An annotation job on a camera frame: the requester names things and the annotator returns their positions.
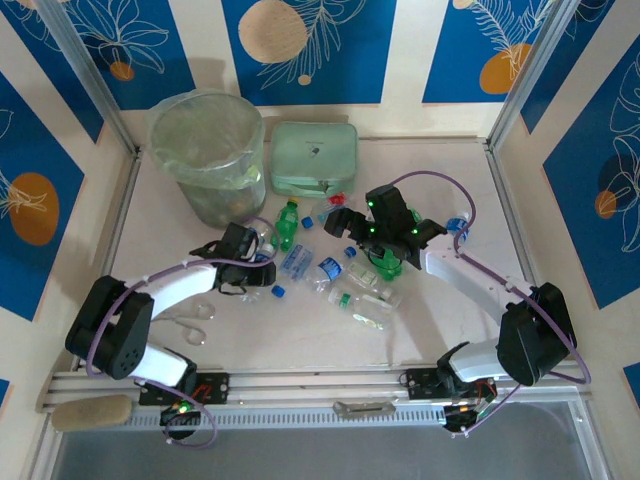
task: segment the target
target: beige circle pattern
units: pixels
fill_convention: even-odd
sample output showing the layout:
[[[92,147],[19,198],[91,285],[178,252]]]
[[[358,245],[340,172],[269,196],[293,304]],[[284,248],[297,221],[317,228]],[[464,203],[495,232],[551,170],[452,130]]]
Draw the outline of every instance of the beige circle pattern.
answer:
[[[286,62],[307,44],[307,28],[291,5],[281,0],[253,4],[238,25],[240,43],[260,63]]]

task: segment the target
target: green plastic bottle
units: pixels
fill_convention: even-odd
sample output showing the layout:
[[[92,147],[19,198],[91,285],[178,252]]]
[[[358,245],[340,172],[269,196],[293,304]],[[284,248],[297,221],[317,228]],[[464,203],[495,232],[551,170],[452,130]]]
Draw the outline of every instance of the green plastic bottle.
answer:
[[[287,205],[280,210],[275,227],[280,235],[280,250],[286,252],[293,245],[293,237],[298,229],[298,201],[295,198],[290,198]],[[278,248],[275,235],[271,237],[271,245]]]

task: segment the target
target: bottle label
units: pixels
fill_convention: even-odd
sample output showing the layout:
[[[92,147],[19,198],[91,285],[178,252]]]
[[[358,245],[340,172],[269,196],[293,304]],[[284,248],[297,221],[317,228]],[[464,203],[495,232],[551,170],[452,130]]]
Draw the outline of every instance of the bottle label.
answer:
[[[335,280],[342,273],[342,267],[333,258],[327,257],[318,265],[327,274],[330,281]]]
[[[280,271],[294,282],[297,282],[311,265],[312,259],[313,252],[298,243],[284,257],[282,265],[280,265]]]
[[[351,301],[351,295],[345,293],[340,298],[340,308],[347,308],[349,306],[349,301]]]
[[[362,265],[358,265],[357,263],[352,263],[351,265],[349,265],[347,271],[359,283],[363,285],[373,287],[376,283],[378,283],[378,275],[373,273],[371,270],[363,267]]]

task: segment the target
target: orange circle pattern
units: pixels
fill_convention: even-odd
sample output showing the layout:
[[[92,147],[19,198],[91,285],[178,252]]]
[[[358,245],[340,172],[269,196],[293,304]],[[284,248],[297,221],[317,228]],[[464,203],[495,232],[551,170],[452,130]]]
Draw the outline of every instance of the orange circle pattern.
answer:
[[[23,173],[11,186],[34,197],[46,194],[39,204],[44,207],[44,211],[28,205],[9,210],[11,225],[22,240],[36,247],[46,245],[55,235],[60,218],[60,204],[55,187],[47,177],[39,173]]]

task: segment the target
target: blue bottle label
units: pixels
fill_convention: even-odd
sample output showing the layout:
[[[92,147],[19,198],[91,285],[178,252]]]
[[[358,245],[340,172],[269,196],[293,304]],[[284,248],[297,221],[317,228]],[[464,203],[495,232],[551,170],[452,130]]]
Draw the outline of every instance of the blue bottle label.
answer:
[[[467,223],[469,222],[467,222],[464,218],[454,217],[449,219],[446,228],[451,235],[455,236],[460,230],[467,226]],[[468,236],[469,230],[460,235],[460,241],[464,242]]]
[[[296,244],[284,257],[282,265],[280,265],[280,271],[294,282],[297,282],[311,265],[312,258],[313,252],[311,250]]]
[[[342,267],[333,258],[327,257],[318,265],[329,277],[329,280],[333,281],[342,273]]]

